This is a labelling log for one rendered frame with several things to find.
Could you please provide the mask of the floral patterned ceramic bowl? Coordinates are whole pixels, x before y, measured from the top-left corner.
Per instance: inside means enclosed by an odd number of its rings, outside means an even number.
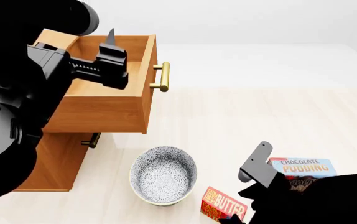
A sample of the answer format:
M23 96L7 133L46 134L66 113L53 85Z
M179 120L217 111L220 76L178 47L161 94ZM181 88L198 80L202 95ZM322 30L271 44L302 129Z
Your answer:
M175 205L185 199L197 181L197 166L182 149L163 146L144 151L133 162L129 183L143 201L156 206Z

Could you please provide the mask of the wooden cabinet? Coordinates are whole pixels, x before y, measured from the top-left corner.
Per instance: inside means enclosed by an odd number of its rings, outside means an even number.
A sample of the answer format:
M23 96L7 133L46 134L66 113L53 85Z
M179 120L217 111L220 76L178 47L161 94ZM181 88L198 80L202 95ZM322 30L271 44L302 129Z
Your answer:
M80 59L96 59L96 52L107 36L91 35L74 37L45 29L36 42L50 44L67 50ZM156 35L118 37L120 47L129 46L129 53L141 59L144 51L152 63L157 63ZM37 162L31 175L14 192L68 192L72 189L89 146L80 145L88 140L92 131L101 131L100 97L90 93L101 93L101 84L74 81L44 128L43 138L37 146Z

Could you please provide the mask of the blue chocolate pudding box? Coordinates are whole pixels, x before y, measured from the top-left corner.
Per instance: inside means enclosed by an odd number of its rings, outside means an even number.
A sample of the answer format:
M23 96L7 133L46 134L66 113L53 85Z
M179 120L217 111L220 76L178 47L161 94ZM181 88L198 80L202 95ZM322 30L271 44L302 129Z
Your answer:
M291 190L298 192L303 192L318 179L337 175L328 159L272 157L267 163L276 171L283 173L291 184Z

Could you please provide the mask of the wooden cabinet drawer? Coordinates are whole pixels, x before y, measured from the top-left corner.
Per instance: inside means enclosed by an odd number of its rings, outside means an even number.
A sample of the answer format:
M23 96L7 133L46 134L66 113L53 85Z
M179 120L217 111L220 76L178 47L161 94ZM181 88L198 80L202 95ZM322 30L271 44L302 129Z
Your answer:
M156 35L117 35L127 52L129 81L118 90L76 79L43 129L46 133L147 132L156 82Z

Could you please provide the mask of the red butter box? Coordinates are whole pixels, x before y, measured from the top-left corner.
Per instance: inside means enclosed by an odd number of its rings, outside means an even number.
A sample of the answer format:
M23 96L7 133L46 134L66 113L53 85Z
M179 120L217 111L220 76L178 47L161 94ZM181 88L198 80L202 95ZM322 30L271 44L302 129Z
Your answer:
M200 206L200 212L216 222L222 218L231 218L234 214L243 221L247 209L247 205L211 186L206 189Z

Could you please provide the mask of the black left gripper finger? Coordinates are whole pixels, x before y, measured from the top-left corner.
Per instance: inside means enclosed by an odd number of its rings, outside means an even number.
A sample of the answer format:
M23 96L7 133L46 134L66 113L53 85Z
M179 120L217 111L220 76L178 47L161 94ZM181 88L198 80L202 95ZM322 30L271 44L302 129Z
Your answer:
M123 90L128 85L128 54L116 45L114 29L111 29L105 42L99 45L96 56L101 82L104 86Z

